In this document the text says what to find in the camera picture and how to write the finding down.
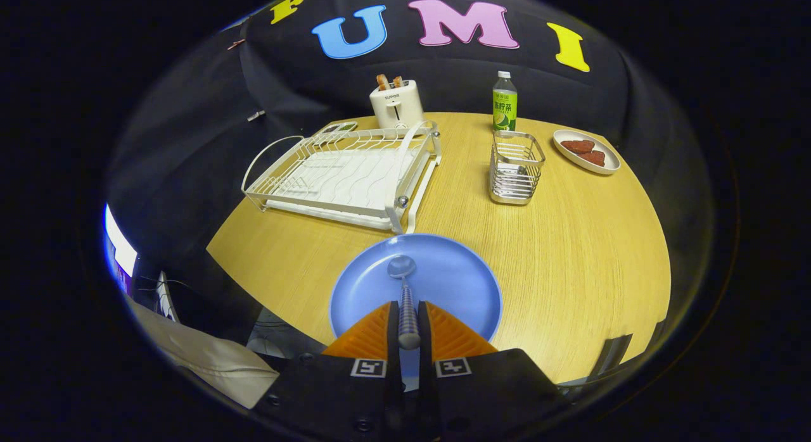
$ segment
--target white dish drying rack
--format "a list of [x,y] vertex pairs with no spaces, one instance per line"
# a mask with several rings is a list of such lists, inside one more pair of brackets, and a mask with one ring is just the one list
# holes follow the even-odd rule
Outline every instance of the white dish drying rack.
[[[300,139],[298,144],[246,188],[256,160],[275,144],[293,138]],[[254,158],[241,190],[262,212],[282,209],[403,234],[403,213],[411,206],[405,232],[414,232],[419,204],[441,160],[440,131],[434,121],[411,128],[288,136]]]

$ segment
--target bottle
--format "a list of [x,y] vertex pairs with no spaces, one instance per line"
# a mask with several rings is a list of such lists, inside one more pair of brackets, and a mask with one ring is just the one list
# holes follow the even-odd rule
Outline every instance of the bottle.
[[515,130],[518,90],[510,81],[509,72],[499,72],[499,80],[493,86],[493,129]]

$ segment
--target meat slice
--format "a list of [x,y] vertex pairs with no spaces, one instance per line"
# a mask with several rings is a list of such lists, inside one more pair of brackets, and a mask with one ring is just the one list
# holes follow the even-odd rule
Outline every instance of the meat slice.
[[560,146],[573,151],[575,154],[585,154],[590,153],[591,150],[594,149],[594,141],[589,141],[588,139],[561,141]]
[[591,151],[591,153],[577,154],[577,156],[595,165],[606,166],[606,154],[602,151]]

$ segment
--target wooden table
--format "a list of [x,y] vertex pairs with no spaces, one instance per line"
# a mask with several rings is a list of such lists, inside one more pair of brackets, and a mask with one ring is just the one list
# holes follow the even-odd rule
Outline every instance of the wooden table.
[[[425,117],[440,127],[443,158],[416,232],[464,243],[490,265],[504,300],[493,346],[524,349],[553,382],[589,375],[608,338],[633,335],[623,361],[643,352],[667,312],[670,264],[656,212],[625,160],[615,174],[592,174],[551,144],[555,130],[570,127],[519,118],[516,130],[533,134],[547,161],[529,205],[497,205],[487,189],[492,116]],[[354,120],[359,130],[377,128],[374,117]],[[261,304],[330,344],[337,277],[357,254],[392,235],[260,212],[244,199],[208,252]]]

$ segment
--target white cloth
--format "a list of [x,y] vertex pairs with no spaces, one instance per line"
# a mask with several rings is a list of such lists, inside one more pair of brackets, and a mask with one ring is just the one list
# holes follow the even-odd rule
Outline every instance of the white cloth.
[[244,407],[253,408],[279,376],[245,346],[183,326],[125,297],[141,327],[172,362]]

